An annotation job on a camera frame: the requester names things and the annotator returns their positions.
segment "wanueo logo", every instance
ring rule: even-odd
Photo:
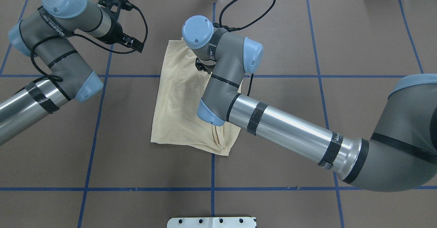
[[[53,21],[52,21],[52,19],[50,19],[50,17],[47,17],[46,15],[42,15],[42,17],[53,28],[53,30],[55,30],[59,34],[59,36],[61,36],[61,37],[65,36],[65,34],[61,30],[61,28],[59,26],[57,26],[55,23],[53,23]]]

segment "light blue joint cap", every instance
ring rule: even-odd
[[[263,54],[263,45],[246,37],[243,46],[244,71],[249,74],[255,73],[261,64]]]
[[[99,79],[97,74],[93,71],[85,83],[83,83],[81,89],[77,93],[75,99],[79,102],[83,102],[90,97],[94,96],[97,92],[103,89],[103,82]]]
[[[200,99],[199,107],[197,108],[197,116],[209,124],[213,124],[214,126],[221,127],[225,123],[224,120],[220,119],[215,115]]]
[[[41,0],[42,6],[53,16],[73,18],[86,8],[88,0]]]
[[[20,33],[20,23],[17,23],[8,33],[9,42],[11,45],[19,50],[23,55],[30,57],[30,49],[26,46],[22,35]]]
[[[203,15],[190,17],[182,27],[182,36],[191,49],[200,49],[209,43],[214,27]]]
[[[407,88],[414,85],[423,85],[423,84],[432,84],[437,83],[437,74],[413,74],[406,77],[403,77],[396,84],[392,93],[390,93],[389,97],[395,93],[396,91]]]

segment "yellow cloth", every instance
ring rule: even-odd
[[[221,127],[197,117],[209,74],[195,67],[196,56],[184,40],[170,40],[159,80],[151,142],[190,145],[217,155],[229,155],[240,128]]]

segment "blue tape grid line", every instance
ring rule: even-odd
[[[405,28],[407,30],[407,34],[408,34],[408,37],[410,39],[410,43],[412,46],[412,50],[414,51],[415,59],[417,60],[417,64],[419,65],[420,73],[423,74],[423,68],[422,68],[422,65],[420,64],[419,55],[417,54],[417,50],[415,49],[414,41],[412,40],[411,33],[410,33],[409,27],[408,27],[408,23],[407,23],[407,20],[405,18],[404,7],[402,6],[402,1],[401,0],[398,0],[398,1],[399,1],[399,7],[401,8],[401,13],[402,13],[402,18],[404,20]]]
[[[308,8],[309,27],[311,29],[312,47],[314,49],[315,65],[317,67],[320,95],[322,97],[323,115],[325,116],[326,128],[329,129],[328,114],[326,112],[325,94],[323,93],[322,75],[320,73],[319,57],[317,55],[317,47],[315,45],[314,27],[312,25],[312,17],[311,17],[311,9],[310,9],[310,5],[309,5],[309,0],[306,0],[306,5]],[[341,207],[340,191],[339,191],[339,186],[338,186],[337,174],[335,172],[333,173],[333,177],[334,177],[334,184],[335,184],[335,192],[336,192],[336,196],[337,196],[338,214],[340,216],[340,224],[341,224],[341,228],[344,228],[343,209]]]
[[[212,22],[215,23],[215,2],[212,4]],[[211,153],[211,217],[215,217],[215,154]]]
[[[19,23],[22,20],[28,1],[29,0],[25,1],[25,4],[23,5],[23,9],[22,9],[22,12],[20,14],[20,17],[18,18],[17,23]],[[12,47],[12,45],[11,45],[11,43],[9,43],[8,50],[6,51],[6,54],[5,54],[4,59],[3,59],[3,63],[2,63],[1,68],[0,68],[0,75],[3,73],[3,69],[6,65],[6,60],[8,59],[9,51],[11,50],[11,47]]]
[[[214,191],[348,191],[362,190],[354,186],[309,186],[309,187],[214,187]],[[437,189],[437,186],[420,186],[415,189]],[[80,187],[0,187],[0,191],[85,191]],[[210,187],[89,187],[87,192],[103,191],[211,191]]]
[[[79,213],[79,221],[77,223],[77,227],[78,228],[81,228],[81,226],[82,226],[83,212],[85,211],[86,195],[88,193],[89,178],[91,176],[91,168],[93,166],[94,151],[96,149],[96,142],[97,142],[97,132],[99,130],[100,118],[101,118],[101,115],[102,115],[103,99],[104,99],[105,93],[106,93],[106,86],[107,86],[107,83],[108,83],[109,69],[111,68],[111,58],[112,58],[112,52],[109,53],[108,64],[106,66],[105,80],[103,82],[103,90],[102,90],[102,96],[100,98],[99,112],[97,114],[96,128],[94,130],[93,145],[92,145],[92,148],[91,148],[91,154],[89,156],[88,172],[86,173],[85,187],[84,187],[84,190],[83,190],[81,212]]]

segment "silver metal tube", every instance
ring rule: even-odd
[[[246,129],[258,102],[253,98],[240,95],[231,109],[229,122]],[[259,121],[256,135],[319,163],[331,142],[333,132],[268,106]],[[351,172],[360,147],[360,138],[343,138],[340,151],[331,168],[338,173],[341,180]]]
[[[50,80],[37,82],[44,95],[58,107],[68,101]],[[26,89],[0,104],[0,145],[49,115]]]

